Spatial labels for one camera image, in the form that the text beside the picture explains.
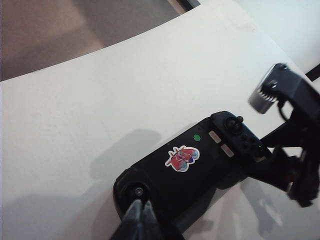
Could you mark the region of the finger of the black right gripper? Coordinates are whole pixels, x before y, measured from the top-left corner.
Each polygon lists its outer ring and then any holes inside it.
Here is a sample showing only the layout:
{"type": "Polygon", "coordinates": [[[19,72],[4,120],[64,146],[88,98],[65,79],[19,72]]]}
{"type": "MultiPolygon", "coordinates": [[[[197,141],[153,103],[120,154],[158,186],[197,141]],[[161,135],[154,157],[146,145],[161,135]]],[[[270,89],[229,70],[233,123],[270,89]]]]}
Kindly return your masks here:
{"type": "Polygon", "coordinates": [[[273,140],[268,184],[284,192],[300,207],[307,208],[318,197],[320,188],[320,157],[316,144],[307,140],[273,140]],[[300,147],[299,157],[286,155],[283,148],[300,147]]]}

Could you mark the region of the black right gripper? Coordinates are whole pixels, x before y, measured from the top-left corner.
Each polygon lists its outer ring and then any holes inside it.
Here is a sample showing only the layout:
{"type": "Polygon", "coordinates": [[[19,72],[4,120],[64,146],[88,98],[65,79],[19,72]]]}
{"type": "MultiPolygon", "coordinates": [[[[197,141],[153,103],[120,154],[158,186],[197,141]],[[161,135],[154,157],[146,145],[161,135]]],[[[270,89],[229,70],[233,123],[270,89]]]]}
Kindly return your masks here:
{"type": "MultiPolygon", "coordinates": [[[[274,64],[248,99],[248,103],[260,114],[265,114],[275,102],[289,102],[294,110],[307,119],[318,119],[320,94],[284,63],[274,64]]],[[[291,117],[264,136],[261,142],[268,148],[302,147],[303,127],[302,118],[291,117]]]]}

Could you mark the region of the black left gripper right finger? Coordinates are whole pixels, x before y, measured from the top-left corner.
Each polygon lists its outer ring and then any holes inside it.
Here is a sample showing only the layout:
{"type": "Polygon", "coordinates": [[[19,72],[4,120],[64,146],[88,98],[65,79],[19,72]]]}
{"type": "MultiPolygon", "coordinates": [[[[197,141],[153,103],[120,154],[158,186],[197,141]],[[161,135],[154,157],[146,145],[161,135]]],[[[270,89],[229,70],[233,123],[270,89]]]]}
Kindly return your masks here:
{"type": "Polygon", "coordinates": [[[182,233],[167,220],[158,220],[151,201],[144,204],[142,213],[142,240],[184,240],[182,233]]]}

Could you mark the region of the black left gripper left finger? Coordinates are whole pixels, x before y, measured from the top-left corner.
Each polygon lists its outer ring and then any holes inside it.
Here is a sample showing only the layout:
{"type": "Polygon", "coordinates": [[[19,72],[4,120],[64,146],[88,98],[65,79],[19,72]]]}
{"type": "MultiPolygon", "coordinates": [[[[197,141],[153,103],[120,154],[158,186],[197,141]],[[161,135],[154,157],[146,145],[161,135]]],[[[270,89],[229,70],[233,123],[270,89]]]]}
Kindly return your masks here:
{"type": "Polygon", "coordinates": [[[143,232],[142,223],[142,207],[143,204],[140,199],[134,200],[118,228],[115,230],[110,240],[141,240],[143,232]]]}

